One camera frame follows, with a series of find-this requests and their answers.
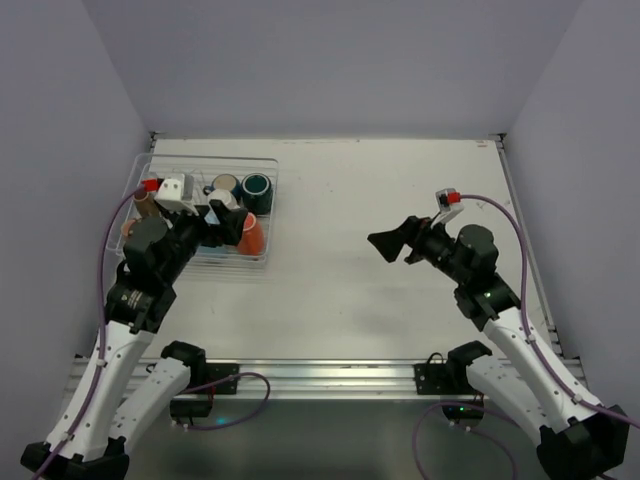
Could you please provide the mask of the blue striped mug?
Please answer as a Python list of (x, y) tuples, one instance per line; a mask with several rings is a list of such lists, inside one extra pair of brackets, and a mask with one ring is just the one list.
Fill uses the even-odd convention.
[(240, 181), (236, 176), (228, 173), (217, 175), (210, 184), (203, 188), (203, 193), (209, 195), (215, 190), (227, 190), (236, 199), (241, 196)]

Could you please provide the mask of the orange mug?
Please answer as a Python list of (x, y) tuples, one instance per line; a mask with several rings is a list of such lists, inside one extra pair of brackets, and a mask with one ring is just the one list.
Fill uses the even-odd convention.
[(255, 214), (249, 212), (243, 224), (237, 251), (242, 255), (260, 256), (265, 247), (265, 236)]

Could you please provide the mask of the pink mug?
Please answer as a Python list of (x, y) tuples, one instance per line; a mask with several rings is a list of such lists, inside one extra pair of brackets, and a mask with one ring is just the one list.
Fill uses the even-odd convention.
[(124, 242), (132, 236), (133, 230), (138, 223), (139, 220), (137, 218), (132, 218), (121, 225), (121, 236)]

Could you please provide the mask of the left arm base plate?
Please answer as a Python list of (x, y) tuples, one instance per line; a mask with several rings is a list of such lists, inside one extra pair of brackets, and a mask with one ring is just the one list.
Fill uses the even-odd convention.
[(212, 412), (214, 400), (220, 395), (235, 395), (238, 380), (223, 382), (223, 379), (240, 372), (237, 363), (207, 363), (201, 371), (193, 377), (186, 389), (193, 389), (205, 384), (216, 382), (200, 390), (194, 390), (186, 395), (179, 395), (169, 403), (169, 415), (176, 424), (193, 426), (196, 420), (206, 419)]

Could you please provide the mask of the light blue mug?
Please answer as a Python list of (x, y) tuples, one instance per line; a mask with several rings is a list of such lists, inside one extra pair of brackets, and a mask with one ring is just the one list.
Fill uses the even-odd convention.
[(222, 245), (217, 247), (200, 246), (197, 250), (197, 256), (207, 260), (226, 261), (237, 253), (232, 246)]

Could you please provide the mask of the white mug gold rim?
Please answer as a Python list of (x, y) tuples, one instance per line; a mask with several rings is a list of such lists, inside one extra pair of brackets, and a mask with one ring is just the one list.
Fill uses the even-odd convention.
[(223, 205), (227, 210), (234, 211), (240, 208), (236, 197), (233, 193), (226, 189), (215, 189), (207, 195), (207, 202), (218, 202)]

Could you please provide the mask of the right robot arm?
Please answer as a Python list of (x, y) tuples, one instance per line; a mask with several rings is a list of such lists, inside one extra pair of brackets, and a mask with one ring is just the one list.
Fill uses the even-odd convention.
[(523, 320), (520, 299), (497, 272), (499, 251), (490, 230), (471, 224), (451, 237), (443, 225), (410, 216), (367, 239), (387, 262), (409, 246), (406, 263), (426, 260), (456, 283), (459, 310), (511, 367), (504, 369), (488, 347), (471, 342), (450, 351), (449, 371), (489, 396), (526, 433), (549, 478), (592, 479), (623, 463), (629, 435), (624, 411), (604, 406)]

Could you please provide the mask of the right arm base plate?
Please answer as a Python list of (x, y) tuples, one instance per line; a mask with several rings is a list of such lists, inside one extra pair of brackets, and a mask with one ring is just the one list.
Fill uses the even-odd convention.
[[(464, 353), (450, 351), (446, 356), (432, 353), (428, 359), (413, 365), (414, 383), (418, 395), (438, 395), (459, 403), (484, 407), (484, 395), (475, 390), (466, 376)], [(442, 406), (445, 418), (454, 425), (477, 427), (484, 419), (482, 411), (468, 406)]]

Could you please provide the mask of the dark green mug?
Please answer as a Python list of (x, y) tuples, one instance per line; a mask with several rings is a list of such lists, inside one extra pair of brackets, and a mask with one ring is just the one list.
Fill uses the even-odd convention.
[(270, 178), (262, 173), (247, 175), (241, 183), (244, 206), (255, 215), (267, 215), (271, 211), (273, 186)]

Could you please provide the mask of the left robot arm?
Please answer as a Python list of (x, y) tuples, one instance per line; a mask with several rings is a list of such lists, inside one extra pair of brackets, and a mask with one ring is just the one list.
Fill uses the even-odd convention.
[(212, 200), (218, 221), (193, 213), (149, 216), (133, 223), (116, 281), (99, 309), (99, 333), (89, 363), (58, 423), (28, 445), (22, 465), (36, 479), (122, 479), (130, 455), (170, 401), (204, 368), (203, 350), (173, 342), (131, 395), (125, 390), (176, 299), (174, 283), (204, 243), (237, 245), (248, 215)]

